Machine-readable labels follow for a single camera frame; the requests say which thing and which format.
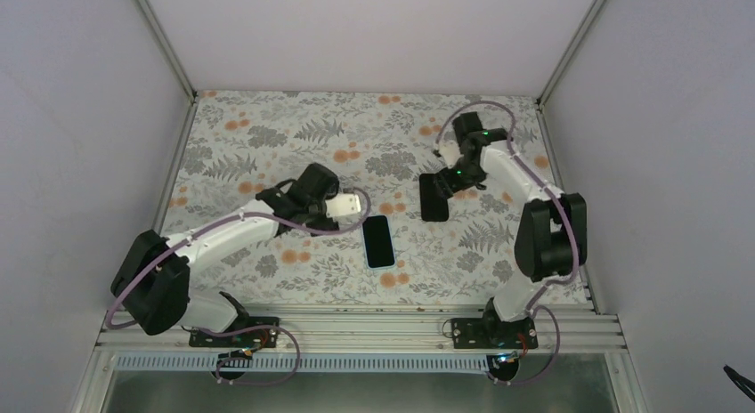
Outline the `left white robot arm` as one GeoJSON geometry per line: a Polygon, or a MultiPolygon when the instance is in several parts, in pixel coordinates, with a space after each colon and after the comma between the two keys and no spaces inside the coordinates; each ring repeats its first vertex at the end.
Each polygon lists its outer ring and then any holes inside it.
{"type": "Polygon", "coordinates": [[[126,324],[149,336],[183,326],[207,330],[227,346],[240,344],[248,333],[240,303],[228,293],[192,288],[191,275],[292,229],[337,234],[337,218],[360,212],[358,195],[341,190],[325,166],[310,164],[298,178],[261,190],[211,223],[169,236],[139,234],[111,283],[112,308],[124,308],[132,317],[126,324]]]}

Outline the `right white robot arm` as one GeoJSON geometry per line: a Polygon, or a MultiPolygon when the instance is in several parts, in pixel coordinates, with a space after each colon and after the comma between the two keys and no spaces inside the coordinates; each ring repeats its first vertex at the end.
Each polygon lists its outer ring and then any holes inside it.
{"type": "Polygon", "coordinates": [[[486,129],[476,113],[460,111],[451,126],[458,150],[437,147],[447,166],[432,175],[430,192],[446,202],[495,182],[514,189],[511,196],[522,206],[514,245],[519,272],[489,299],[481,317],[451,320],[451,337],[457,349],[522,347],[543,309],[539,300],[549,288],[571,283],[586,261],[587,204],[537,176],[506,129],[486,129]]]}

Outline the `phone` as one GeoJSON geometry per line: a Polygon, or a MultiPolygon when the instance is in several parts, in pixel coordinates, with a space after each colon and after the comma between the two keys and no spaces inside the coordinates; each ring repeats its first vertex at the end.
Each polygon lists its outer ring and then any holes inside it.
{"type": "Polygon", "coordinates": [[[370,269],[395,266],[392,233],[385,215],[372,215],[361,226],[364,252],[370,269]]]}

